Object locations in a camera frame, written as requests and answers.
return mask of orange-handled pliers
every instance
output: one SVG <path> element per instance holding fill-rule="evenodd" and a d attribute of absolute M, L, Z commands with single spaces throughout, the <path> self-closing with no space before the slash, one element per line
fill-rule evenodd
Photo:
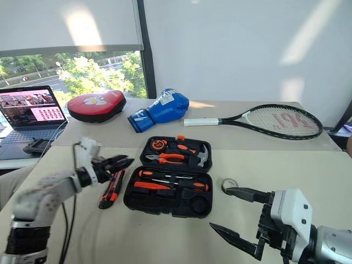
<path fill-rule="evenodd" d="M 150 160 L 158 160 L 158 162 L 161 164 L 164 164 L 164 163 L 183 164 L 183 162 L 168 161 L 167 159 L 168 158 L 178 158 L 180 160 L 185 159 L 185 156 L 181 154 L 166 154 L 166 153 L 161 153 L 159 155 L 147 155 L 145 157 Z"/>

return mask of boxing glove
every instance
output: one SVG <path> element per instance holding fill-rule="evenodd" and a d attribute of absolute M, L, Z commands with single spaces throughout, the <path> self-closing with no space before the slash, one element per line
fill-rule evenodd
<path fill-rule="evenodd" d="M 173 89 L 165 89 L 156 101 L 145 109 L 130 115 L 128 121 L 137 133 L 156 123 L 166 123 L 183 117 L 188 109 L 188 99 Z"/>

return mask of roller blind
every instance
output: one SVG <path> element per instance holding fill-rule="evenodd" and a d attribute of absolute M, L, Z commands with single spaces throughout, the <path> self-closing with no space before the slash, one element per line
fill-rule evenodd
<path fill-rule="evenodd" d="M 143 50 L 135 0 L 0 0 L 0 57 Z"/>

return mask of racket handle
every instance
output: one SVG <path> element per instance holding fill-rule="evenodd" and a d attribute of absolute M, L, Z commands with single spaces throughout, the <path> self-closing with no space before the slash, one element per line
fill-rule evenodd
<path fill-rule="evenodd" d="M 198 119 L 183 119 L 185 127 L 193 127 L 196 125 L 218 125 L 218 118 L 198 118 Z"/>

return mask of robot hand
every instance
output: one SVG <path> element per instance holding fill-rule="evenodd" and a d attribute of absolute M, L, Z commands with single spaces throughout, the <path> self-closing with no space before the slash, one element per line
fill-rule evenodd
<path fill-rule="evenodd" d="M 118 155 L 98 157 L 100 145 L 87 138 L 74 145 L 75 169 L 41 179 L 37 186 L 20 194 L 14 205 L 12 228 L 0 264 L 42 264 L 50 226 L 59 206 L 88 185 L 104 183 L 115 172 L 126 169 L 133 159 Z"/>
<path fill-rule="evenodd" d="M 222 188 L 249 202 L 264 204 L 256 238 L 248 242 L 221 225 L 209 225 L 228 243 L 261 260 L 265 243 L 280 250 L 284 263 L 352 263 L 351 230 L 315 228 L 312 207 L 299 189 L 261 192 L 249 188 Z"/>

